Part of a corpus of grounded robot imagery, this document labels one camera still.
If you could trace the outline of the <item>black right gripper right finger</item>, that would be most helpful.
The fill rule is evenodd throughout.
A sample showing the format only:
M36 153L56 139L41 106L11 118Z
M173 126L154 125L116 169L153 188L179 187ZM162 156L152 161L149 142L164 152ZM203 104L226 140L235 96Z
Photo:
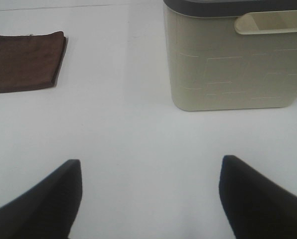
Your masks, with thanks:
M234 155L222 160L219 196L237 239L297 239L297 196Z

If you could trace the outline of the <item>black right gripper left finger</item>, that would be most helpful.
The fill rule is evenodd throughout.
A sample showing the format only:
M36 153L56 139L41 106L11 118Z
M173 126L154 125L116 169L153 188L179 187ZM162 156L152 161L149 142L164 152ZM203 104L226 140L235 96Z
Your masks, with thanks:
M81 163L70 159L0 207L0 239L67 239L83 194Z

